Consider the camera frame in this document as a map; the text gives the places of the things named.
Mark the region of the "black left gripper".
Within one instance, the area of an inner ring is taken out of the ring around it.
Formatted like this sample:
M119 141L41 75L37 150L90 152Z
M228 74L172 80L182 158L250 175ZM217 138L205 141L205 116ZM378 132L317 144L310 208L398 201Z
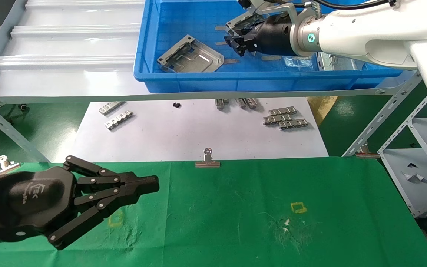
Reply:
M73 200L75 184L76 177L59 166L0 175L0 242L44 235L57 250L64 250L120 207L159 190L115 187Z

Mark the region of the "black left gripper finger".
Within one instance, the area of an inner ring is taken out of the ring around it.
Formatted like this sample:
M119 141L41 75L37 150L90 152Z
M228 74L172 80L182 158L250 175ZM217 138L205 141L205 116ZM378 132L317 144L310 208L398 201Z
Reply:
M64 169L81 175L77 180L81 189L135 188L140 185L155 185L159 189L159 178L156 175L139 177L132 171L116 173L72 155L66 157Z

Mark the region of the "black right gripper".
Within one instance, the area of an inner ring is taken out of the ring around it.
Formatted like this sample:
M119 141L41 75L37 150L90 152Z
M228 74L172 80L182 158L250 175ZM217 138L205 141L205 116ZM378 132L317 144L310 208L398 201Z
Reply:
M290 41L292 30L293 25L288 14L276 14L266 20L231 20L228 22L225 42L239 56L244 56L246 52L253 55L260 52L265 55L295 56ZM249 41L245 41L242 35L248 32Z

